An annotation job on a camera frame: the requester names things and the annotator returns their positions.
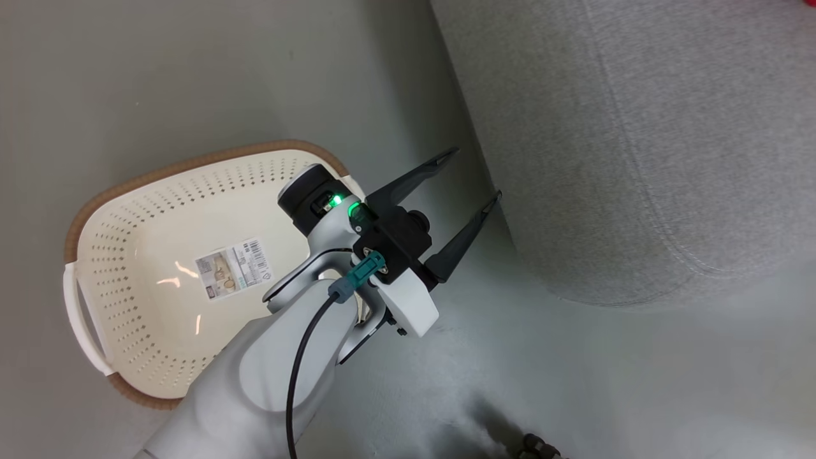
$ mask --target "basket handle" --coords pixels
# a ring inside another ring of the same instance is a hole
[[[79,305],[79,288],[76,277],[77,262],[68,263],[65,265],[65,273],[62,275],[62,294],[65,297],[65,309],[68,311],[68,321],[71,323],[74,336],[79,341],[79,347],[82,352],[88,357],[93,366],[101,371],[105,376],[110,376],[114,373],[113,369],[108,365],[102,351],[96,347],[91,332],[88,330],[88,325],[85,323],[85,318],[82,316],[82,307]]]

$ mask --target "sofa cushion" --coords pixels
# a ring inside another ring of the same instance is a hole
[[[559,296],[677,303],[816,243],[816,11],[433,0],[513,241]]]

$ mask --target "black cable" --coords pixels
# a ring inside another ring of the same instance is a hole
[[[292,365],[292,376],[289,379],[289,393],[286,395],[286,443],[289,445],[289,457],[291,457],[291,459],[298,459],[298,453],[295,451],[295,428],[292,421],[292,412],[294,411],[295,405],[295,387],[298,383],[300,362],[304,359],[306,344],[308,343],[309,337],[312,336],[314,328],[317,326],[317,323],[320,322],[323,314],[329,309],[329,306],[337,301],[337,298],[339,298],[339,295],[332,293],[329,295],[329,299],[323,303],[323,306],[317,310],[317,313],[312,317],[312,322],[309,322],[308,327],[306,327],[304,337],[300,339],[300,346],[298,346],[298,351],[295,354],[295,363]]]

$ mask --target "sofa seam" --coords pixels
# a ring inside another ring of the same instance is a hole
[[[674,256],[682,265],[684,265],[687,269],[691,270],[695,274],[699,274],[705,277],[709,277],[712,279],[740,279],[743,277],[747,277],[752,275],[751,272],[743,272],[741,274],[737,274],[743,270],[726,270],[722,268],[715,268],[710,265],[706,265],[703,263],[699,258],[697,258],[691,251],[689,251],[685,246],[679,243],[676,240],[676,236],[668,228],[667,223],[664,221],[664,217],[662,212],[654,201],[653,197],[650,194],[651,187],[650,185],[643,179],[641,166],[637,160],[634,151],[634,142],[632,141],[631,136],[629,135],[629,130],[627,128],[626,122],[623,119],[622,110],[620,109],[620,103],[617,97],[617,94],[614,91],[610,73],[605,62],[605,58],[603,56],[603,52],[601,51],[601,47],[597,42],[597,31],[594,25],[594,20],[592,18],[591,8],[587,3],[587,0],[581,0],[583,5],[584,14],[587,17],[590,32],[592,35],[592,46],[595,48],[596,53],[596,60],[599,65],[601,72],[603,73],[604,78],[604,93],[606,93],[606,97],[612,103],[612,108],[614,111],[613,121],[614,123],[620,127],[620,131],[623,133],[623,139],[625,145],[622,145],[624,148],[624,156],[628,157],[624,159],[624,162],[628,164],[626,166],[627,172],[629,174],[629,178],[632,180],[634,185],[636,186],[637,193],[641,197],[642,205],[646,210],[646,216],[650,220],[650,224],[654,232],[658,235],[661,243],[664,247],[669,251],[672,256]],[[685,259],[685,256],[690,256],[694,261]],[[706,268],[711,270],[722,271],[723,273],[734,273],[734,274],[718,274],[712,272],[704,272]]]
[[[653,302],[654,300],[657,300],[657,299],[659,299],[659,298],[661,298],[663,296],[671,295],[672,293],[674,293],[674,292],[680,290],[681,288],[683,288],[692,279],[696,279],[695,273],[688,274],[688,277],[686,277],[683,280],[683,282],[677,284],[674,287],[669,288],[668,290],[664,290],[662,292],[654,293],[652,295],[645,296],[643,298],[638,298],[636,300],[631,300],[631,301],[618,301],[618,302],[613,302],[613,303],[598,303],[598,302],[592,302],[592,301],[575,300],[575,299],[572,299],[572,298],[567,298],[566,296],[558,295],[556,293],[553,293],[553,295],[557,296],[561,300],[571,301],[571,302],[574,302],[574,303],[579,303],[581,305],[600,306],[600,307],[605,307],[605,308],[623,308],[623,307],[626,307],[626,306],[646,305],[646,304],[649,304],[649,303]]]

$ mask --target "teal connector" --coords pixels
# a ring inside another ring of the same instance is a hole
[[[355,290],[383,267],[385,267],[385,258],[376,250],[371,251],[348,274],[335,280],[329,286],[329,295],[337,293],[337,302],[345,303],[354,295]]]

